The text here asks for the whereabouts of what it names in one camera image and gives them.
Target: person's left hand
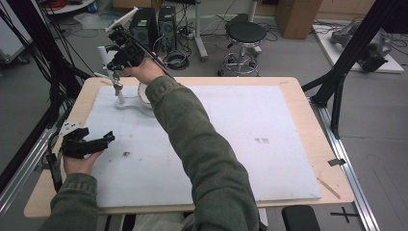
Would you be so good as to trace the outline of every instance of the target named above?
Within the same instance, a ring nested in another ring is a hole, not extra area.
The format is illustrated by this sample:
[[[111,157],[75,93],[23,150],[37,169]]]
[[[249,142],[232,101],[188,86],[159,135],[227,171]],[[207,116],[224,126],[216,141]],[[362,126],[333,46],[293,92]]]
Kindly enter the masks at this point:
[[[92,172],[93,163],[95,163],[96,159],[100,155],[102,155],[103,151],[95,152],[92,155],[88,156],[86,159],[76,159],[64,156],[64,169],[66,174],[72,173],[84,173],[90,175]]]

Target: dark green jacket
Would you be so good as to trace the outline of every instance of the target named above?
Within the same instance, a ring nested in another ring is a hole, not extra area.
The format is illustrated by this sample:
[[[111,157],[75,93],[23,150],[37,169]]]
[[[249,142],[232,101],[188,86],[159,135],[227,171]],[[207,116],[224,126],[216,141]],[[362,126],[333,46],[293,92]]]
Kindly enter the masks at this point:
[[[148,86],[146,94],[192,183],[195,222],[185,230],[258,230],[248,174],[194,93],[163,76]],[[40,230],[95,230],[96,180],[68,175],[51,210]]]

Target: white board on floor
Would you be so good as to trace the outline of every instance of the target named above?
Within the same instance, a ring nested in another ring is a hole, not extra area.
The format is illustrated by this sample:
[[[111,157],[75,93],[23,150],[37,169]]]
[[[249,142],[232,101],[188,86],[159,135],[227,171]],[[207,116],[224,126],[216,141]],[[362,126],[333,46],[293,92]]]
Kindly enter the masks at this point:
[[[317,31],[329,31],[330,27],[328,26],[321,26],[321,25],[313,25],[313,28]],[[340,55],[344,51],[340,44],[332,44],[330,42],[332,32],[329,33],[317,33],[316,36],[318,37],[318,41],[323,48],[324,53],[327,56],[329,62],[334,65],[336,61],[340,58]],[[382,64],[377,70],[374,72],[382,72],[382,73],[402,73],[404,69],[391,57],[390,55],[386,55],[384,57],[388,62]],[[357,71],[364,71],[359,64],[354,64],[351,70]]]
[[[247,169],[257,201],[321,197],[279,87],[191,89]],[[123,94],[136,96],[137,88]],[[110,131],[116,137],[93,168],[99,207],[192,204],[190,180],[156,118],[117,110],[115,101],[112,87],[101,88],[85,125],[87,141]]]

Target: person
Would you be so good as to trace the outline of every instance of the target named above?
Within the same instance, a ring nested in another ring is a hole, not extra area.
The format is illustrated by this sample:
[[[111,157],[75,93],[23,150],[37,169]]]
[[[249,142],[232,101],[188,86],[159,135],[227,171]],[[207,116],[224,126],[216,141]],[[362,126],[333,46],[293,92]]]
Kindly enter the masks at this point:
[[[126,74],[147,85],[154,114],[191,180],[194,219],[183,230],[258,230],[248,173],[195,94],[166,76],[150,58],[124,69]],[[51,201],[50,217],[39,230],[95,230],[96,179],[90,173],[100,155],[85,160],[64,156],[66,179]]]

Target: stool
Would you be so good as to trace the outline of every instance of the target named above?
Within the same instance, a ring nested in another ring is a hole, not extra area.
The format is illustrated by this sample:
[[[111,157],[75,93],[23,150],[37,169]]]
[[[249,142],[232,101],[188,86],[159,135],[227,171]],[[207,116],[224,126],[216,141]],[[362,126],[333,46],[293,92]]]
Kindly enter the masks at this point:
[[[225,56],[222,65],[219,66],[217,75],[222,76],[224,70],[227,70],[235,72],[237,77],[241,74],[249,74],[254,71],[259,76],[255,57],[246,53],[246,48],[261,45],[267,36],[267,31],[256,23],[240,21],[227,27],[226,36],[231,42],[228,48],[234,44],[238,45],[241,47],[240,54],[238,54],[238,57],[234,53]]]

